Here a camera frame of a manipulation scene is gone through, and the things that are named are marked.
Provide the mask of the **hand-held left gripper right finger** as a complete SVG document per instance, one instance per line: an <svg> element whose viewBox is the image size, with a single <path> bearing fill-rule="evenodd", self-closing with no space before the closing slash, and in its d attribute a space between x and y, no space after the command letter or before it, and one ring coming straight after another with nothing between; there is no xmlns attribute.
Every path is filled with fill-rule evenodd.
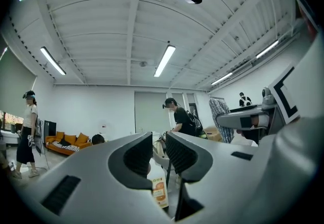
<svg viewBox="0 0 324 224"><path fill-rule="evenodd" d="M181 177L175 223L273 223L266 190L275 140L258 147L167 135L167 155Z"/></svg>

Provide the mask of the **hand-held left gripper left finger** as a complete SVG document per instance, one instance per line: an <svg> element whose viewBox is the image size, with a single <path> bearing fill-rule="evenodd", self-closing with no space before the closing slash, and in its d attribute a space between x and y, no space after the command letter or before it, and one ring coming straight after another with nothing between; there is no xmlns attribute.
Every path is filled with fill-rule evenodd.
<svg viewBox="0 0 324 224"><path fill-rule="evenodd" d="M152 133L93 145L66 158L22 193L45 223L171 223L152 195Z"/></svg>

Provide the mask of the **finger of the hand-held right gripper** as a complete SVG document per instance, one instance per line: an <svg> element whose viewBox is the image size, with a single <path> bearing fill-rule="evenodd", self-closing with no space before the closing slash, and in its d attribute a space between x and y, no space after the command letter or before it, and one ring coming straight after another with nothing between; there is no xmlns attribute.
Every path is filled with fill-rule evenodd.
<svg viewBox="0 0 324 224"><path fill-rule="evenodd" d="M275 110L261 110L256 114L229 113L216 117L216 122L220 127L236 130L256 145L263 136L268 135Z"/></svg>
<svg viewBox="0 0 324 224"><path fill-rule="evenodd" d="M258 107L261 107L261 105L256 104L256 105L244 106L244 107L240 107L240 108L236 108L236 109L231 109L230 113L236 113L236 112L240 112L240 111L251 110L251 109L258 108Z"/></svg>

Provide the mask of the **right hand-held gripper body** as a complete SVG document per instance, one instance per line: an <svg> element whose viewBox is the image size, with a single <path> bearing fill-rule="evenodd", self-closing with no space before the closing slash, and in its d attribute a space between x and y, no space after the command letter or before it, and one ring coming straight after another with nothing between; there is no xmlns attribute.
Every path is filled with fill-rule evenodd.
<svg viewBox="0 0 324 224"><path fill-rule="evenodd" d="M296 103L284 84L294 69L295 65L291 63L269 86L262 90L262 109L270 109L276 104L285 124L289 124L300 116Z"/></svg>

